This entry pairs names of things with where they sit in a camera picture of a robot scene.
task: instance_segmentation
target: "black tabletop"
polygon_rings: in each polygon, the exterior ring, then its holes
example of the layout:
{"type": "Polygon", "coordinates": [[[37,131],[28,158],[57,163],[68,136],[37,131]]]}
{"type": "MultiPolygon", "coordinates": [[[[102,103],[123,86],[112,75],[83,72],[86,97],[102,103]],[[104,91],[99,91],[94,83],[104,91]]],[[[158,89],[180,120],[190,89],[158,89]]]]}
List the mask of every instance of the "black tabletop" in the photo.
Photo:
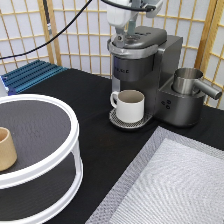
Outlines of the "black tabletop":
{"type": "Polygon", "coordinates": [[[158,126],[224,150],[224,111],[205,106],[192,128],[154,120],[136,132],[116,129],[109,122],[111,86],[109,79],[70,69],[23,92],[64,101],[80,124],[83,181],[72,202],[49,224],[85,223],[158,126]]]}

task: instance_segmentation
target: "textured mat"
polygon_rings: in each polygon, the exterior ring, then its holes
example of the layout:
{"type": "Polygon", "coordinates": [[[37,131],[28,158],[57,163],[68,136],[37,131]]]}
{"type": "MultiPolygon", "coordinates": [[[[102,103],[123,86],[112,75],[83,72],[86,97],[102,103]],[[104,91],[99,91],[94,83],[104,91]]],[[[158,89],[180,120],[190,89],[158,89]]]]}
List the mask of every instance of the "textured mat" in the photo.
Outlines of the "textured mat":
{"type": "Polygon", "coordinates": [[[159,127],[86,222],[87,224],[109,223],[112,215],[165,138],[207,153],[208,155],[224,159],[224,152],[220,150],[159,127]]]}
{"type": "Polygon", "coordinates": [[[18,155],[0,175],[31,166],[55,152],[67,139],[71,122],[60,107],[42,101],[0,104],[0,126],[10,130],[18,155]]]}
{"type": "Polygon", "coordinates": [[[67,68],[36,60],[3,75],[2,79],[7,87],[15,90],[16,93],[21,93],[65,70],[67,70],[67,68]]]}
{"type": "Polygon", "coordinates": [[[224,222],[224,161],[165,139],[111,224],[224,222]]]}

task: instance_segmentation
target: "coffee machine base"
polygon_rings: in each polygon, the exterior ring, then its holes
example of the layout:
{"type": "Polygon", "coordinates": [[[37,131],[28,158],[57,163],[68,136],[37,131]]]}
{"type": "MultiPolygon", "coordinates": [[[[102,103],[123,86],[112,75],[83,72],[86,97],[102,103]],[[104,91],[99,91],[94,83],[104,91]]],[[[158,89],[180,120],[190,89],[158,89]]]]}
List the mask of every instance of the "coffee machine base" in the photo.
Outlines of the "coffee machine base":
{"type": "Polygon", "coordinates": [[[112,111],[110,111],[109,120],[115,127],[119,128],[119,129],[122,129],[125,131],[136,131],[136,130],[144,127],[146,124],[148,124],[152,120],[152,115],[145,113],[144,117],[138,122],[124,123],[117,118],[116,109],[113,109],[112,111]]]}

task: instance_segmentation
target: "stainless steel milk frother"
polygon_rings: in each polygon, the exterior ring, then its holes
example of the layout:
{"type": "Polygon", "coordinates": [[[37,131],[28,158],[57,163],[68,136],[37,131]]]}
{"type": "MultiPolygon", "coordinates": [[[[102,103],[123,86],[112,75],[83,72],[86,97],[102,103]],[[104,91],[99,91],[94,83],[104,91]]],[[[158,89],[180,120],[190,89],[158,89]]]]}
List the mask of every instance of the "stainless steel milk frother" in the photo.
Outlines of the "stainless steel milk frother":
{"type": "Polygon", "coordinates": [[[174,73],[173,89],[183,95],[195,95],[201,90],[213,99],[219,99],[222,92],[201,81],[202,77],[203,73],[195,68],[177,69],[174,73]]]}

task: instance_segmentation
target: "power cord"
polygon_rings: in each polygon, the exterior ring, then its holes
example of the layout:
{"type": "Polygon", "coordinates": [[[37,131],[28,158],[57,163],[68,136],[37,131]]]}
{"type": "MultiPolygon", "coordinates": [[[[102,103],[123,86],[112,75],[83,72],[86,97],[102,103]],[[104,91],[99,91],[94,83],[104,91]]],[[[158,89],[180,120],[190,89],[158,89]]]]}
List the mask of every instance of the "power cord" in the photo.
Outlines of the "power cord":
{"type": "Polygon", "coordinates": [[[87,6],[92,2],[92,0],[89,0],[84,6],[83,8],[79,11],[79,13],[74,17],[74,19],[62,30],[60,31],[57,35],[55,35],[52,39],[50,39],[48,42],[46,42],[45,44],[42,44],[40,45],[39,47],[33,49],[33,50],[30,50],[28,52],[25,52],[25,53],[22,53],[22,54],[16,54],[16,55],[12,55],[12,56],[6,56],[6,57],[2,57],[0,58],[0,60],[3,60],[3,59],[7,59],[7,58],[15,58],[15,57],[19,57],[19,56],[23,56],[23,55],[27,55],[27,54],[30,54],[42,47],[45,47],[46,45],[50,44],[53,40],[55,40],[58,36],[60,36],[65,30],[68,29],[69,26],[72,25],[72,23],[74,23],[76,21],[76,19],[82,14],[82,12],[87,8],[87,6]]]}
{"type": "MultiPolygon", "coordinates": [[[[135,12],[149,12],[151,10],[154,10],[155,7],[154,6],[147,6],[146,8],[132,8],[132,7],[128,7],[128,6],[123,6],[123,5],[119,5],[119,4],[116,4],[116,3],[113,3],[113,2],[110,2],[108,0],[101,0],[102,2],[108,4],[108,5],[111,5],[111,6],[114,6],[114,7],[117,7],[117,8],[120,8],[120,9],[125,9],[125,10],[130,10],[130,11],[135,11],[135,12]]],[[[25,53],[22,53],[22,54],[16,54],[16,55],[12,55],[12,56],[6,56],[6,57],[2,57],[0,58],[0,60],[3,60],[3,59],[7,59],[7,58],[15,58],[15,57],[20,57],[20,56],[23,56],[23,55],[27,55],[27,54],[30,54],[42,47],[45,47],[46,45],[50,44],[53,40],[55,40],[57,37],[59,37],[65,30],[68,29],[69,26],[72,25],[72,23],[74,23],[76,21],[76,19],[82,14],[82,12],[87,8],[87,6],[92,2],[92,0],[89,0],[84,6],[83,8],[79,11],[79,13],[74,17],[74,19],[62,30],[60,31],[57,35],[55,35],[52,39],[50,39],[48,42],[46,42],[45,44],[42,44],[40,45],[39,47],[33,49],[33,50],[30,50],[28,52],[25,52],[25,53]]]]}

